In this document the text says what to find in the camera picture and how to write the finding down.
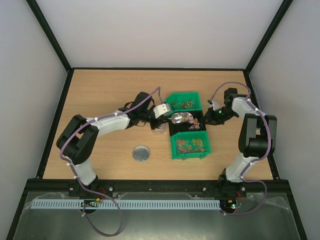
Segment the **black candy bin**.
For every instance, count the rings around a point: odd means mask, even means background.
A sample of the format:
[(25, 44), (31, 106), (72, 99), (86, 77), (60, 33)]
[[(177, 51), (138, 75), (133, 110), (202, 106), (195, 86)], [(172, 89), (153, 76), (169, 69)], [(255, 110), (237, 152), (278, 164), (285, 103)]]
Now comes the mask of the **black candy bin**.
[(168, 126), (170, 136), (178, 133), (206, 131), (206, 126), (201, 124), (201, 118), (204, 116), (203, 112), (201, 110), (193, 110), (187, 112), (192, 114), (193, 121), (173, 124), (171, 122), (171, 116), (169, 117)]

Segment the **silver metal scoop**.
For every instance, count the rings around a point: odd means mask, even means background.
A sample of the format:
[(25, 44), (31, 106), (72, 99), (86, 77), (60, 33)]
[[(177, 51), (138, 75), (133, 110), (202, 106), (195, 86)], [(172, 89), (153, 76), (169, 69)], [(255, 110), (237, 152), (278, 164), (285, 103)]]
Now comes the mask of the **silver metal scoop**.
[(194, 120), (193, 115), (190, 112), (175, 112), (170, 117), (171, 122), (175, 125), (182, 123), (189, 123)]

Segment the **green candy bin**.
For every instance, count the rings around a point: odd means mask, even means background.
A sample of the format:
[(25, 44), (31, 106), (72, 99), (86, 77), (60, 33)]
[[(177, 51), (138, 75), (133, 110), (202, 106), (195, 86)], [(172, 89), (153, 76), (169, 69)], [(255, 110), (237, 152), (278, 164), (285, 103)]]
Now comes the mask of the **green candy bin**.
[(206, 131), (179, 132), (170, 137), (173, 160), (203, 159), (211, 154)]
[(166, 98), (173, 113), (184, 111), (201, 111), (200, 95), (196, 91), (174, 92)]

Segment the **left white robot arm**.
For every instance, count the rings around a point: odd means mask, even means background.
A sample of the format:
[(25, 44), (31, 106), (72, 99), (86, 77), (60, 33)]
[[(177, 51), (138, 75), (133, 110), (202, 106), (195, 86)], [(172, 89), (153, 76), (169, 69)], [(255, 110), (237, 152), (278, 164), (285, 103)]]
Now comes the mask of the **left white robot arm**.
[(83, 186), (90, 186), (98, 179), (90, 156), (99, 137), (139, 123), (149, 123), (152, 130), (166, 123), (171, 108), (161, 97), (159, 100), (160, 104), (156, 105), (151, 94), (140, 92), (133, 101), (111, 114), (94, 118), (85, 118), (80, 114), (73, 116), (57, 139), (56, 146), (75, 179)]

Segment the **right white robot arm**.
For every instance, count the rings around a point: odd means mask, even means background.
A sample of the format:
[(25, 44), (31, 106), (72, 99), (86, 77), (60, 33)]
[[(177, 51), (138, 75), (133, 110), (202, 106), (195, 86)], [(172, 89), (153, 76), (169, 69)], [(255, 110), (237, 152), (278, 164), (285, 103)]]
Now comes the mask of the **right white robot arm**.
[(239, 153), (230, 166), (225, 168), (213, 186), (204, 186), (204, 193), (213, 191), (221, 197), (233, 196), (249, 183), (246, 175), (252, 167), (275, 151), (277, 118), (255, 106), (249, 94), (239, 94), (229, 87), (223, 94), (223, 106), (211, 97), (210, 107), (203, 117), (205, 125), (219, 126), (233, 117), (242, 119), (238, 138)]

